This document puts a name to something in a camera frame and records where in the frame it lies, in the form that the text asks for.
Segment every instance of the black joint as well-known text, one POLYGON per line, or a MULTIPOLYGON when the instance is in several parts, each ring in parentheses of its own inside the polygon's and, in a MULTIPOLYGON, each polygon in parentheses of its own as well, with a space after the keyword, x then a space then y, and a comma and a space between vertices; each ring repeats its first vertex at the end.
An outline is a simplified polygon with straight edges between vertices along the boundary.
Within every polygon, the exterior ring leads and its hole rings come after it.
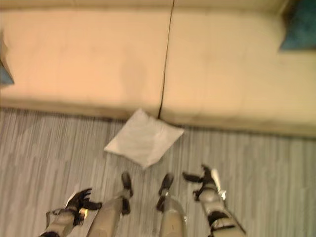
POLYGON ((228 215, 226 215, 223 212, 220 211, 214 211, 210 215, 208 215, 207 220, 210 227, 214 224, 215 221, 221 218, 228 218, 228 215))
POLYGON ((130 213, 129 201, 126 198, 123 198, 122 201, 123 201, 122 215, 128 215, 130 213))

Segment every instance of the beige fabric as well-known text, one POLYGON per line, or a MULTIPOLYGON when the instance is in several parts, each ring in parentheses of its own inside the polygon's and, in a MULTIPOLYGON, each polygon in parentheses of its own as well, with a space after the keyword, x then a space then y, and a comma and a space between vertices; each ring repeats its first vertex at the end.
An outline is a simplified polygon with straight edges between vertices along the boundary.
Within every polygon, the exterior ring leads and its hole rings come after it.
POLYGON ((158 115, 168 10, 9 11, 1 23, 15 81, 1 88, 1 106, 158 115))
POLYGON ((282 12, 294 0, 175 0, 175 7, 234 8, 282 12))
POLYGON ((175 11, 162 119, 316 136, 316 52, 279 52, 284 34, 269 15, 175 11))
POLYGON ((173 0, 0 0, 0 8, 47 6, 172 6, 173 0))

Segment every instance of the carpet floor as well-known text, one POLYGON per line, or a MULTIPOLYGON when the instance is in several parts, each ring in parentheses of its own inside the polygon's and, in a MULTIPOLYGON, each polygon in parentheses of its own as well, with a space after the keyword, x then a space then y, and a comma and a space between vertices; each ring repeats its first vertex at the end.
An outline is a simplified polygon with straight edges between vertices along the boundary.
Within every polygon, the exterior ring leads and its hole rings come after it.
MULTIPOLYGON (((227 204, 249 237, 316 235, 316 141, 185 127, 161 161, 146 170, 103 151, 122 128, 116 120, 0 110, 0 237, 36 237, 45 213, 63 207, 74 192, 92 187, 92 199, 109 200, 128 170, 132 212, 118 237, 158 237, 158 189, 167 172, 188 216, 188 236, 207 237, 208 225, 181 172, 219 171, 227 204)), ((95 213, 70 236, 84 237, 95 213)))

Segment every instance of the couch cushion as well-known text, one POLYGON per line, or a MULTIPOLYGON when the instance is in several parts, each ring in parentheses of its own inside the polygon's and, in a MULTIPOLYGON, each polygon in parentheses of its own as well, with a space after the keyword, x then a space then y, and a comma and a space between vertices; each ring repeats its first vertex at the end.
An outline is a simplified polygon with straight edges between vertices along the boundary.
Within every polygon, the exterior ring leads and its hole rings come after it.
POLYGON ((284 35, 276 16, 175 11, 162 119, 316 136, 316 52, 279 52, 284 35))
POLYGON ((15 85, 1 105, 112 118, 157 116, 168 10, 1 13, 15 85))
POLYGON ((175 0, 174 6, 283 12, 292 1, 295 0, 175 0))
POLYGON ((48 6, 172 6, 172 0, 1 0, 0 8, 48 6))

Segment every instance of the blue pillow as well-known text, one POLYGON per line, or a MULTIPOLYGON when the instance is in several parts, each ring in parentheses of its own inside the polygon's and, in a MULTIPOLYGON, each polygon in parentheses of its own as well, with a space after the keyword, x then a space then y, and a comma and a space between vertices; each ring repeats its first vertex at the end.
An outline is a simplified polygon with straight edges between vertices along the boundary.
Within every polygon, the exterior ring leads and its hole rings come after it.
POLYGON ((312 48, 316 48, 316 0, 300 0, 281 49, 312 48))
POLYGON ((0 84, 14 84, 10 74, 4 68, 0 61, 0 84))

